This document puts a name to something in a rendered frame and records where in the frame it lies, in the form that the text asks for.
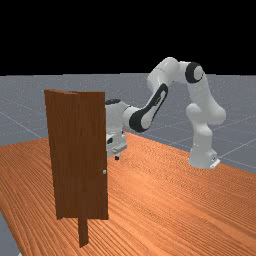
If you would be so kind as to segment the brown door leaf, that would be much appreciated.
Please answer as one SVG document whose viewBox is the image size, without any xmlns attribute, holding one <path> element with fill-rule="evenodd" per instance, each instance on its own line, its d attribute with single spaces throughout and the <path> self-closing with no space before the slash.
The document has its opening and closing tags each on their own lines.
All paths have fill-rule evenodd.
<svg viewBox="0 0 256 256">
<path fill-rule="evenodd" d="M 108 219 L 106 108 L 104 92 L 80 94 L 83 127 L 83 215 Z"/>
</svg>

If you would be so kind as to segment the brown door frame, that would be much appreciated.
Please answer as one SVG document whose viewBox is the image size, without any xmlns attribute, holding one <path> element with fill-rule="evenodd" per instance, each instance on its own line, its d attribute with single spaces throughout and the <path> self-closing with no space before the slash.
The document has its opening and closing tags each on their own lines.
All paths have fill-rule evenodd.
<svg viewBox="0 0 256 256">
<path fill-rule="evenodd" d="M 44 91 L 56 217 L 78 219 L 79 247 L 89 242 L 87 217 L 82 206 L 83 161 L 79 94 Z"/>
</svg>

